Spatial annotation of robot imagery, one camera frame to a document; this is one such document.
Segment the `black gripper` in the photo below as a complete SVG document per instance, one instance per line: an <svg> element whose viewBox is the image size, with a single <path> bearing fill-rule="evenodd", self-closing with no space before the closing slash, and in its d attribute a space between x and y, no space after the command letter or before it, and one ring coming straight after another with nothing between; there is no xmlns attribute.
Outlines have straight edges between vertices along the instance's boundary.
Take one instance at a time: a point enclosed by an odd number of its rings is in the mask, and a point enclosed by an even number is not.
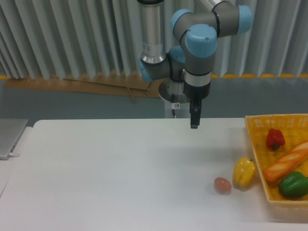
<svg viewBox="0 0 308 231"><path fill-rule="evenodd" d="M188 83L184 83L183 93L188 97L190 101L190 125L192 129L198 129L200 125L201 111L202 111L202 99L209 95L210 84L204 86L192 86Z"/></svg>

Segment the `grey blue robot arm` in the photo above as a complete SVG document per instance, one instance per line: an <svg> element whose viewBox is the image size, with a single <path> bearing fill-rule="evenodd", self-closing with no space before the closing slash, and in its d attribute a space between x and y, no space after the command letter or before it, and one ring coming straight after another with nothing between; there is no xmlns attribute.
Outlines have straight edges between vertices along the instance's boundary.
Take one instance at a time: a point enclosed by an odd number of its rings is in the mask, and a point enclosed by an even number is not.
<svg viewBox="0 0 308 231"><path fill-rule="evenodd" d="M176 11L170 29L179 45L165 52L164 1L140 0L143 51L139 59L145 81L169 78L183 85L190 103L190 126L200 125L202 100L208 96L218 38L249 31L253 15L247 5L234 6L226 0L206 0L206 13Z"/></svg>

